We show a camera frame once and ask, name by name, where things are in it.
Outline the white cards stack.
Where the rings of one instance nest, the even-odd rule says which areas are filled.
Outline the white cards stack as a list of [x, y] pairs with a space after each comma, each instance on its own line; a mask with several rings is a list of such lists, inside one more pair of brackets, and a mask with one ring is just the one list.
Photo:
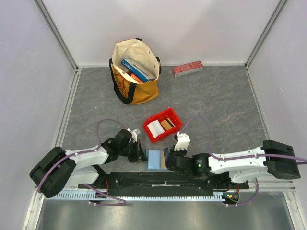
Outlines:
[[161, 123], [158, 120], [154, 120], [147, 125], [150, 133], [154, 138], [157, 138], [159, 135], [163, 134], [165, 130], [163, 129]]

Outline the gold brown credit card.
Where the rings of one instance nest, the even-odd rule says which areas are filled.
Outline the gold brown credit card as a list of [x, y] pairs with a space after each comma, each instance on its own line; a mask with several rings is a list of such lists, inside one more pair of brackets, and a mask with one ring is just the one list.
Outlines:
[[160, 167], [161, 169], [166, 169], [166, 164], [165, 164], [165, 155], [164, 152], [161, 151], [161, 160], [160, 160]]

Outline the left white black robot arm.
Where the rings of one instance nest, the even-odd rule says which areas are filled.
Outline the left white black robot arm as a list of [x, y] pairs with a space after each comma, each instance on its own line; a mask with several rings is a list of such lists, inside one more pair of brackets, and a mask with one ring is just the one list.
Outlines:
[[29, 176], [37, 191], [52, 198], [63, 189], [80, 184], [101, 188], [106, 172], [101, 165], [127, 157], [130, 162], [147, 161], [138, 140], [139, 130], [122, 129], [115, 137], [95, 147], [82, 150], [64, 150], [57, 146], [30, 171]]

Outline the red plastic bin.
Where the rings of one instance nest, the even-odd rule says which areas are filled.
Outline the red plastic bin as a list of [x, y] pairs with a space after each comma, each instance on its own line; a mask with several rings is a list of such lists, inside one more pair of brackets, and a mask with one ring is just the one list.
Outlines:
[[[154, 138], [152, 134], [150, 133], [147, 125], [154, 120], [158, 120], [159, 122], [161, 122], [162, 120], [166, 118], [169, 118], [174, 123], [175, 127], [172, 128], [171, 130], [165, 131], [163, 134], [159, 135], [157, 138]], [[171, 134], [177, 133], [180, 130], [181, 126], [182, 126], [181, 120], [179, 119], [178, 115], [175, 113], [175, 111], [171, 107], [163, 110], [162, 112], [156, 115], [149, 117], [143, 124], [144, 130], [146, 134], [148, 135], [150, 141], [153, 144], [158, 141], [164, 140], [166, 137], [170, 136]]]

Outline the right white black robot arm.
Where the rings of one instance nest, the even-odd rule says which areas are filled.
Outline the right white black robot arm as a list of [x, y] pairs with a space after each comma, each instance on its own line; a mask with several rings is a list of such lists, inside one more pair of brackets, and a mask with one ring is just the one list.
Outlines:
[[168, 150], [166, 168], [191, 178], [217, 178], [227, 189], [257, 177], [273, 176], [280, 180], [301, 177], [293, 147], [274, 140], [265, 140], [262, 146], [241, 152], [199, 153], [192, 157], [186, 154], [185, 149]]

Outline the blue leather card holder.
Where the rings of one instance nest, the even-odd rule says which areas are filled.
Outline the blue leather card holder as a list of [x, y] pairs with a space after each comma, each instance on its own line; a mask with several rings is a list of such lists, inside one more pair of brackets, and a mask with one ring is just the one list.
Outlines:
[[148, 171], [166, 171], [166, 169], [161, 169], [160, 160], [161, 160], [161, 151], [164, 152], [165, 161], [169, 154], [169, 149], [166, 148], [164, 150], [147, 150], [146, 156], [148, 157], [148, 161], [146, 163], [146, 170]]

